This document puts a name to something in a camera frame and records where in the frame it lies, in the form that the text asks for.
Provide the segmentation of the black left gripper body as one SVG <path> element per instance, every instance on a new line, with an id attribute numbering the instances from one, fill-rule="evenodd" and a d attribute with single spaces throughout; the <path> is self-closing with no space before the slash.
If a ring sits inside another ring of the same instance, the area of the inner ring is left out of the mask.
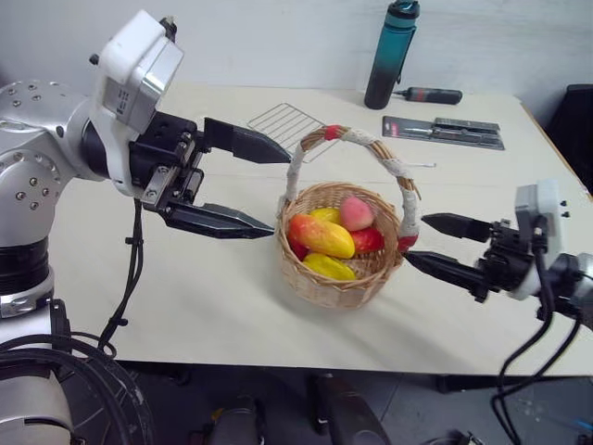
<path id="1" fill-rule="evenodd" d="M 208 151 L 196 123 L 159 112 L 145 133 L 129 144 L 132 184 L 139 189 L 134 217 L 142 210 L 165 219 L 209 219 L 194 205 L 204 173 L 199 163 Z"/>

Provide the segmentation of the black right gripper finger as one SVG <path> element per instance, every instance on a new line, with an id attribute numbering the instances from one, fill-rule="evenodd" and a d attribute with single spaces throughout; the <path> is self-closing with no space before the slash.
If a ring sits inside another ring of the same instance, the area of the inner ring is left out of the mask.
<path id="1" fill-rule="evenodd" d="M 484 284 L 484 274 L 480 270 L 448 256 L 420 250 L 408 251 L 403 256 L 419 271 L 468 291 L 475 291 Z"/>
<path id="2" fill-rule="evenodd" d="M 422 216 L 422 221 L 439 233 L 486 242 L 491 236 L 492 224 L 454 213 L 434 213 Z"/>

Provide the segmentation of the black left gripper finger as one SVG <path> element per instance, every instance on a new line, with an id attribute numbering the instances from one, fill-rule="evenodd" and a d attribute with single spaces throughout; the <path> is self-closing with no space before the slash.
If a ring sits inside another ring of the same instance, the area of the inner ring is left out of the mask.
<path id="1" fill-rule="evenodd" d="M 201 207 L 170 203 L 164 210 L 170 228 L 216 239 L 258 239 L 272 236 L 274 228 L 240 210 L 206 203 Z"/>
<path id="2" fill-rule="evenodd" d="M 290 154 L 267 135 L 212 118 L 204 119 L 204 148 L 218 148 L 257 164 L 290 163 Z"/>

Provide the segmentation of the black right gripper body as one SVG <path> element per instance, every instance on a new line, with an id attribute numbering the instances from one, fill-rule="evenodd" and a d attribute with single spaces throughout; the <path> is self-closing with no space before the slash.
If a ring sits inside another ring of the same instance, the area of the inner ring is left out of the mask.
<path id="1" fill-rule="evenodd" d="M 481 222 L 471 220 L 471 239 L 489 241 L 489 247 L 473 265 L 478 272 L 478 284 L 471 294 L 484 302 L 489 292 L 512 291 L 525 278 L 533 257 L 528 242 L 522 240 L 518 230 L 510 228 L 508 220 Z"/>

